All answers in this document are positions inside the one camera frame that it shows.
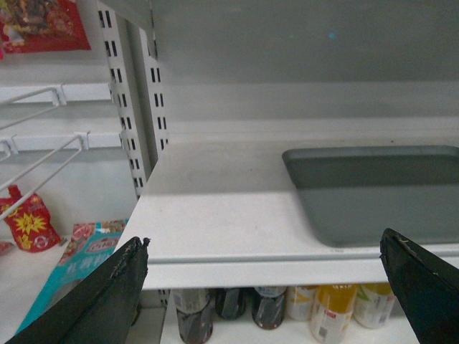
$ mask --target beverage can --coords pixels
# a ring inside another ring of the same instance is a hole
[[[237,319],[245,311],[242,288],[219,288],[215,291],[215,312],[223,319]]]
[[[171,293],[177,310],[186,314],[203,310],[210,298],[207,289],[175,289]]]
[[[359,285],[354,317],[367,328],[384,326],[394,307],[395,296],[389,283]]]
[[[273,330],[285,317],[287,287],[256,287],[253,296],[252,319],[258,327]]]
[[[310,329],[324,344],[340,343],[351,322],[356,285],[319,286],[311,314]]]
[[[287,287],[256,287],[255,290],[263,297],[277,297],[283,294]]]
[[[185,344],[203,344],[213,331],[209,290],[175,289],[171,291],[176,304],[180,338]]]
[[[289,287],[287,289],[287,314],[298,321],[310,320],[316,290],[316,285]]]

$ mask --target yellow drink bottle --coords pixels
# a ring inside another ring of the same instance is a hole
[[[338,344],[344,338],[357,294],[356,285],[321,285],[311,315],[311,332],[324,344]]]

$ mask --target lower shelf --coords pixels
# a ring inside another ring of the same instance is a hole
[[[159,344],[165,309],[145,308],[129,330],[126,344]]]
[[[238,320],[222,320],[214,315],[214,330],[208,343],[317,344],[318,341],[311,335],[308,323],[294,321],[287,317],[279,328],[262,330],[254,324],[248,307],[245,314]],[[381,329],[363,328],[353,319],[346,337],[342,341],[342,344],[387,343],[419,344],[399,305],[394,307],[391,318],[386,326]],[[175,304],[172,299],[169,299],[169,306],[166,311],[161,344],[183,344],[179,337]]]

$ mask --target dark can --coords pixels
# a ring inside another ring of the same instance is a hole
[[[285,317],[287,287],[256,287],[253,296],[252,318],[260,328],[278,328]]]
[[[245,293],[242,288],[215,290],[215,312],[223,319],[239,318],[245,311]]]
[[[213,330],[209,290],[177,289],[172,291],[176,305],[180,338],[186,344],[202,344]]]

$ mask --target white pegboard rail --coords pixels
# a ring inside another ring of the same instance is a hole
[[[0,86],[0,105],[12,102],[52,102],[54,105],[66,105],[67,102],[111,100],[110,90],[110,82]]]

